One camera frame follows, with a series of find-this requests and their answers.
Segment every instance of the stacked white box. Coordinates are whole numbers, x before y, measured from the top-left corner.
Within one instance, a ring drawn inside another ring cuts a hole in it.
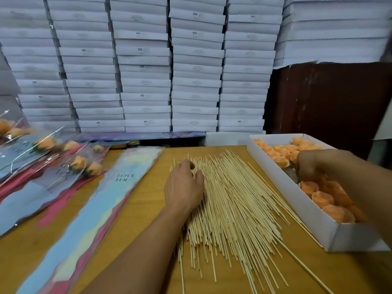
[[[226,0],[170,0],[173,131],[216,132]]]
[[[2,52],[19,85],[22,110],[37,128],[75,133],[75,111],[61,74],[55,33],[43,0],[0,0]]]
[[[379,61],[392,0],[285,0],[274,66]]]
[[[170,132],[172,53],[167,0],[110,0],[125,130]]]
[[[220,132],[262,132],[284,0],[227,0]]]
[[[106,127],[116,128],[103,122],[124,120],[119,69],[105,0],[47,0],[47,3],[60,43],[66,87],[81,120],[81,131],[108,132]],[[106,108],[119,110],[111,113]]]

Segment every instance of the table surface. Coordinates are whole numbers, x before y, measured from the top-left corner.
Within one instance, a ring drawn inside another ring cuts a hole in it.
[[[82,273],[71,294],[79,293],[98,275],[132,240],[155,218],[164,206],[164,185],[169,175],[169,167],[182,160],[187,154],[191,157],[219,155],[230,149],[239,155],[265,178],[246,150],[246,146],[166,148],[150,171],[140,181],[132,197],[121,211],[119,218],[107,234]],[[111,150],[103,164],[114,164],[120,150]],[[82,187],[76,196],[68,201],[56,219],[47,227],[37,228],[41,214],[21,224],[18,228],[0,238],[0,293],[13,294],[20,284],[39,265],[48,249],[61,237],[62,233],[91,196],[99,179]],[[282,223],[282,236],[287,247],[304,262],[335,294],[370,294],[391,293],[392,289],[392,254],[389,252],[373,253],[326,253],[294,221],[290,226]],[[290,257],[280,249],[283,258],[273,259],[286,278],[287,287],[277,278],[280,286],[277,294],[324,293],[322,288]],[[229,294],[252,293],[246,275],[239,262],[228,261],[218,254],[215,257],[217,282],[214,282],[210,263],[202,262],[203,279],[199,272],[190,266],[190,250],[185,243],[183,268],[186,294]],[[173,261],[165,278],[162,293],[181,294],[181,275],[179,263]]]

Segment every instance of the pile of wooden skewers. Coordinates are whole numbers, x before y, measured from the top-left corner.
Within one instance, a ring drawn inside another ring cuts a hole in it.
[[[205,196],[201,204],[193,210],[184,231],[190,242],[191,266],[198,269],[203,277],[200,258],[211,257],[214,279],[216,272],[214,254],[221,252],[231,266],[233,259],[241,263],[247,275],[252,293],[257,294],[256,283],[262,290],[267,286],[271,293],[279,288],[279,278],[288,286],[284,276],[272,259],[276,253],[282,257],[278,247],[283,247],[329,294],[332,291],[324,285],[283,243],[282,227],[277,222],[280,217],[289,224],[283,210],[297,222],[310,237],[305,224],[295,212],[270,188],[267,182],[250,165],[245,164],[231,151],[220,157],[194,158],[194,174],[198,169],[205,176]],[[177,258],[181,264],[182,291],[185,293],[182,268],[183,235],[177,242]],[[273,266],[279,274],[275,277]]]

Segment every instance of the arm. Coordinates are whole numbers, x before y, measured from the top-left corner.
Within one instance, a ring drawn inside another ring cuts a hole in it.
[[[166,206],[154,221],[81,293],[159,293],[181,228],[203,199],[204,176],[193,178],[189,160],[176,165],[165,185]]]
[[[392,171],[345,150],[306,150],[298,154],[297,174],[305,181],[321,174],[335,179],[392,247]]]

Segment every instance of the hand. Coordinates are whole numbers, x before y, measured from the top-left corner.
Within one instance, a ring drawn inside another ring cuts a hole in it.
[[[196,178],[193,178],[191,169],[194,168],[195,165],[190,160],[183,160],[170,172],[165,185],[166,207],[175,212],[184,212],[186,216],[203,199],[204,176],[198,170]]]
[[[345,155],[345,150],[303,150],[297,156],[296,173],[301,181],[316,182],[326,173],[327,164]]]

